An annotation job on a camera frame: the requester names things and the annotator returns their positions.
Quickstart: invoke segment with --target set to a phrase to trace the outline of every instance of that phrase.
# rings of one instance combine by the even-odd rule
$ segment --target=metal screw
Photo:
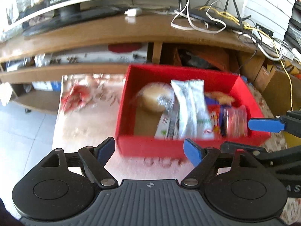
[[[115,184],[115,180],[112,178],[105,178],[100,181],[101,185],[103,186],[112,186]]]
[[[185,184],[186,186],[196,186],[198,185],[198,183],[199,181],[194,178],[187,178],[183,180],[183,184]]]
[[[253,153],[253,155],[257,156],[257,155],[260,154],[260,151],[259,150],[254,150],[252,153]]]

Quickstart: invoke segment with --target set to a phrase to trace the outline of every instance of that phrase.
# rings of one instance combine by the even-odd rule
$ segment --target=cardboard box
[[[233,74],[201,70],[190,67],[163,65],[130,65],[122,93],[115,138],[120,153],[124,156],[185,158],[183,140],[155,139],[161,113],[151,113],[133,104],[135,95],[151,82],[170,83],[172,79],[186,81],[203,79],[206,92],[221,91],[236,99],[234,107],[246,106],[248,119],[263,118],[253,95],[243,80]],[[219,148],[224,141],[261,145],[270,133],[248,130],[248,137],[240,139],[195,140],[198,145]]]

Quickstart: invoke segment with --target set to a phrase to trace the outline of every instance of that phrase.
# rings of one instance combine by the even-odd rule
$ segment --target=tile grout line
[[[31,150],[32,150],[32,148],[33,148],[33,144],[34,144],[34,142],[35,142],[35,140],[36,140],[36,137],[37,137],[38,132],[39,132],[39,130],[40,130],[42,124],[43,124],[43,121],[44,121],[45,117],[46,117],[46,114],[44,115],[44,118],[43,118],[43,120],[42,120],[42,122],[41,122],[41,125],[40,125],[40,127],[38,128],[37,134],[36,134],[35,138],[33,139],[33,143],[32,143],[31,148],[30,148],[30,150],[29,150],[28,157],[27,157],[27,160],[26,160],[26,163],[25,163],[25,166],[24,166],[23,176],[25,175],[25,174],[24,174],[24,173],[25,173],[25,168],[26,168],[26,165],[27,165],[27,162],[28,162],[28,159],[29,159]]]

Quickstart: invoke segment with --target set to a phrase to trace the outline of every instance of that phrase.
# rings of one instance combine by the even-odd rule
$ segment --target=white power adapter
[[[128,17],[137,17],[140,14],[142,14],[142,9],[140,7],[131,8],[125,11],[124,14],[127,15]]]

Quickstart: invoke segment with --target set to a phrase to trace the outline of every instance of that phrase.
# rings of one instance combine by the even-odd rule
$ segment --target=gray ribbed plate
[[[176,180],[124,180],[103,190],[82,213],[57,222],[22,218],[26,226],[240,226],[254,225],[224,218],[204,202],[196,190],[181,188]],[[255,223],[285,225],[277,219]]]

